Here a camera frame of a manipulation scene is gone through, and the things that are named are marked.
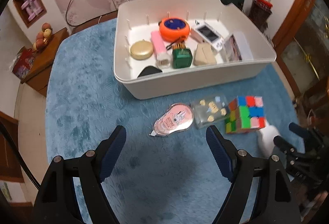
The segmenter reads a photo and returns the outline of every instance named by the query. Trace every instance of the blue tablecloth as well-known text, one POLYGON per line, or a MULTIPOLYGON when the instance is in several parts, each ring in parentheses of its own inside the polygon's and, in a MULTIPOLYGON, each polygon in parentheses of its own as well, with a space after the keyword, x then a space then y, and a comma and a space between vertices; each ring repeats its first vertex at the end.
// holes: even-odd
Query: blue tablecloth
MULTIPOLYGON (((189 104, 223 93, 263 96, 270 124, 298 150, 302 140, 288 130, 297 117, 272 65, 255 78, 149 100, 135 99, 113 74, 116 19, 92 26, 63 41, 56 55, 47 92, 46 143, 48 161, 95 149, 117 125, 127 130, 127 142, 104 192, 120 223, 212 223, 230 183, 222 177, 206 142, 206 129, 194 126, 167 138, 148 134, 157 118, 176 102, 189 104)), ((224 134, 224 124, 216 124, 224 134)), ((237 148, 261 157, 256 133, 224 135, 237 148)), ((91 223, 79 180, 75 180, 83 219, 91 223)), ((257 189, 254 180, 241 221, 249 218, 257 189)))

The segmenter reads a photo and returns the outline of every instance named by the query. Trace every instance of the bolt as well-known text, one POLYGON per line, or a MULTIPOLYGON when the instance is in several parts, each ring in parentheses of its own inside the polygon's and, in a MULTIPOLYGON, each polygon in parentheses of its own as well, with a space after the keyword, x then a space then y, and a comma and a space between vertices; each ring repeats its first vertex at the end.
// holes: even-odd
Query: bolt
POLYGON ((61 156, 59 156, 59 155, 55 156, 53 160, 54 160, 55 163, 59 163, 60 160, 61 160, 61 156))
POLYGON ((237 153, 240 156, 246 156, 247 155, 247 152, 245 150, 243 150, 243 149, 238 150, 237 153))
POLYGON ((277 162, 278 160, 280 160, 280 159, 279 159, 279 156, 277 156, 277 155, 275 155, 275 154, 272 155, 271 158, 272 158, 273 161, 276 161, 276 162, 277 162))
POLYGON ((95 151, 92 149, 86 152, 86 156, 88 157, 93 157, 94 155, 95 155, 95 151))

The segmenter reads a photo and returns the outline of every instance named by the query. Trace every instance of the blue circular label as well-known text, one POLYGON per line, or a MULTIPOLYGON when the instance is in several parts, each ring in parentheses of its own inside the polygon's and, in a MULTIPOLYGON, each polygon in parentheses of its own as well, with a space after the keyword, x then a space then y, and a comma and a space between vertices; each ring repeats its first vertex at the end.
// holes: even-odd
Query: blue circular label
POLYGON ((179 30, 185 28, 186 23, 180 19, 168 19, 164 22, 164 25, 169 29, 179 30))

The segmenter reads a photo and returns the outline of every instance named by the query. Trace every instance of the rubik's cube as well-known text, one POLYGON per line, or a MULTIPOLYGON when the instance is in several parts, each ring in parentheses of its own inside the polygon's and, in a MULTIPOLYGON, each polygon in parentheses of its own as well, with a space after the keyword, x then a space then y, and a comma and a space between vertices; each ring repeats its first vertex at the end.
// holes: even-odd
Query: rubik's cube
POLYGON ((231 112, 225 119, 227 134, 247 133, 265 127, 262 97, 238 96, 228 107, 231 112))

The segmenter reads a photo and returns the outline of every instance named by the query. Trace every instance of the pink cube sticker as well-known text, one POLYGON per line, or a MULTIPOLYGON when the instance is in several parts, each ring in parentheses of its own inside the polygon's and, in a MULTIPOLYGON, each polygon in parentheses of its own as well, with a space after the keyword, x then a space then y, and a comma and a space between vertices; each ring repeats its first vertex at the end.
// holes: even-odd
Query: pink cube sticker
POLYGON ((263 98, 255 97, 255 105, 256 105, 256 107, 263 107, 263 98))
POLYGON ((258 119, 258 117, 252 117, 250 119, 250 128, 259 128, 259 119, 258 119))

